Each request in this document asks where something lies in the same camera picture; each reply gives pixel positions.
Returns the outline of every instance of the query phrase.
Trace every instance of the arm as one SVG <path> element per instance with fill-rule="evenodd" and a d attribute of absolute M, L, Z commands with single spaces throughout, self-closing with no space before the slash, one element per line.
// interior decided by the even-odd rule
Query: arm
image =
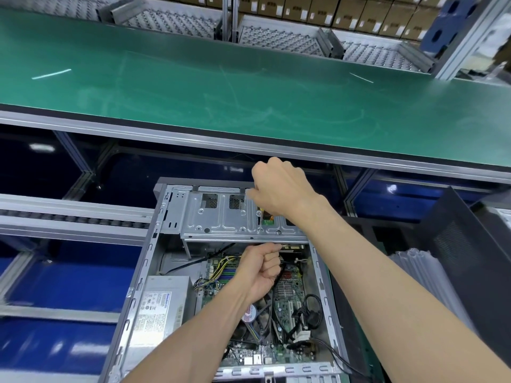
<path fill-rule="evenodd" d="M 394 383 L 511 381 L 511 370 L 434 296 L 349 226 L 289 162 L 257 163 L 247 194 L 301 228 Z"/>
<path fill-rule="evenodd" d="M 249 246 L 236 275 L 198 315 L 157 346 L 126 383 L 211 382 L 250 304 L 269 292 L 280 272 L 280 244 Z"/>

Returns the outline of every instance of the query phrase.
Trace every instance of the forearm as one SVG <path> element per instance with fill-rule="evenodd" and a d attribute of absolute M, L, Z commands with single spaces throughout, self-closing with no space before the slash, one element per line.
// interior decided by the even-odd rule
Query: forearm
<path fill-rule="evenodd" d="M 211 382 L 224 349 L 248 306 L 246 289 L 235 277 L 198 315 L 155 348 L 124 381 Z"/>
<path fill-rule="evenodd" d="M 310 238 L 390 378 L 511 381 L 511 372 L 456 316 L 318 198 L 292 220 Z"/>

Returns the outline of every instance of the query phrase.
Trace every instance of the workbench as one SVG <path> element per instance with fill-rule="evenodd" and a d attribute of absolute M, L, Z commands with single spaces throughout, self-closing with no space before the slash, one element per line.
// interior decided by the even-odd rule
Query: workbench
<path fill-rule="evenodd" d="M 0 122 L 511 182 L 511 90 L 0 9 Z"/>

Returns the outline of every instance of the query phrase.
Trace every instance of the cooling fan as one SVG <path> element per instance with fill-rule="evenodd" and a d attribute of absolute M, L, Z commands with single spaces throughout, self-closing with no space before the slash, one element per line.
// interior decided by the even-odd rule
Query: cooling fan
<path fill-rule="evenodd" d="M 272 310 L 272 291 L 248 307 L 234 330 L 231 340 L 244 343 L 268 343 L 270 336 L 270 317 Z"/>

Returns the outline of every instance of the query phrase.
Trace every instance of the person's left hand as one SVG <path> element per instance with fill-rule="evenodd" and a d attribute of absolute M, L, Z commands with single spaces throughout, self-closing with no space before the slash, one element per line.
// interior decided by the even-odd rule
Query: person's left hand
<path fill-rule="evenodd" d="M 247 305 L 259 301 L 268 293 L 280 273 L 281 244 L 265 243 L 248 246 L 241 256 L 234 279 L 247 288 Z"/>

